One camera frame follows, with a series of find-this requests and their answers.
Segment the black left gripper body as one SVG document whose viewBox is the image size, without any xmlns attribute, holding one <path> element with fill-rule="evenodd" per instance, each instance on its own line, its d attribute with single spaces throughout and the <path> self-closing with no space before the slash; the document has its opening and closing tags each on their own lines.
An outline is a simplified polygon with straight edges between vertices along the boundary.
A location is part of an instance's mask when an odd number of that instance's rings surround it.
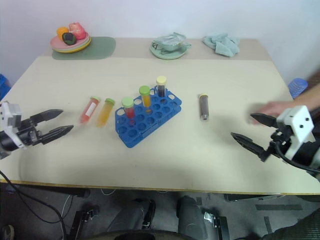
<svg viewBox="0 0 320 240">
<path fill-rule="evenodd" d="M 42 121 L 42 116 L 31 116 L 21 122 L 17 135 L 23 144 L 34 146 L 42 142 L 42 133 L 36 129 Z"/>
</svg>

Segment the person's bare hand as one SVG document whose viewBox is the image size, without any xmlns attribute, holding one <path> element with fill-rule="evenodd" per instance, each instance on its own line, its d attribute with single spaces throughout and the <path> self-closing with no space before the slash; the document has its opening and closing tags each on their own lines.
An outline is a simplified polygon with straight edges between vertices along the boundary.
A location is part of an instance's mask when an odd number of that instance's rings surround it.
<svg viewBox="0 0 320 240">
<path fill-rule="evenodd" d="M 272 117 L 279 116 L 285 109 L 293 108 L 295 103 L 293 101 L 272 101 L 265 104 L 257 112 Z"/>
</svg>

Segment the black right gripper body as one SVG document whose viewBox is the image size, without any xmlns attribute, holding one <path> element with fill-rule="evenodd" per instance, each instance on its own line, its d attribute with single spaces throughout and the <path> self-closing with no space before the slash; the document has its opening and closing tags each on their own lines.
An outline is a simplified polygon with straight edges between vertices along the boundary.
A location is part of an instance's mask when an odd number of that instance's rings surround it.
<svg viewBox="0 0 320 240">
<path fill-rule="evenodd" d="M 285 153 L 292 144 L 291 136 L 292 128 L 290 126 L 277 128 L 271 135 L 271 141 L 266 151 L 277 158 L 284 158 Z"/>
</svg>

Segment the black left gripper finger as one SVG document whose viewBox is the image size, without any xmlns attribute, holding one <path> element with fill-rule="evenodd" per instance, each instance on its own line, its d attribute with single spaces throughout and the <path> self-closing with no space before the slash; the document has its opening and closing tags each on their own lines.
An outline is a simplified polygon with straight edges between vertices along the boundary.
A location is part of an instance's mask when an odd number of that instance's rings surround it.
<svg viewBox="0 0 320 240">
<path fill-rule="evenodd" d="M 34 124 L 39 124 L 41 122 L 46 122 L 56 118 L 62 112 L 63 112 L 62 109 L 49 109 L 49 110 L 40 112 L 38 114 L 32 115 L 30 119 Z"/>
<path fill-rule="evenodd" d="M 45 145 L 68 134 L 74 128 L 73 125 L 60 126 L 41 136 L 40 142 Z"/>
</svg>

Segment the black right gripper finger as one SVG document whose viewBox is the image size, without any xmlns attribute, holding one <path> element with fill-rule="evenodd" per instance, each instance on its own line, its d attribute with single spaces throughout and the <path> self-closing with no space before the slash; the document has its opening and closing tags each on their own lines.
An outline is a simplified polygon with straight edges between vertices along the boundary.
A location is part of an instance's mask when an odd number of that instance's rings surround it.
<svg viewBox="0 0 320 240">
<path fill-rule="evenodd" d="M 278 127 L 277 119 L 273 116 L 266 115 L 264 113 L 252 113 L 250 116 L 254 118 L 256 121 L 258 121 L 260 124 L 263 124 L 267 127 Z"/>
<path fill-rule="evenodd" d="M 267 158 L 270 156 L 270 153 L 268 151 L 266 151 L 262 146 L 254 143 L 251 138 L 235 132 L 231 132 L 230 134 L 238 144 L 240 144 L 243 148 L 258 156 L 258 158 L 262 162 L 265 162 Z"/>
</svg>

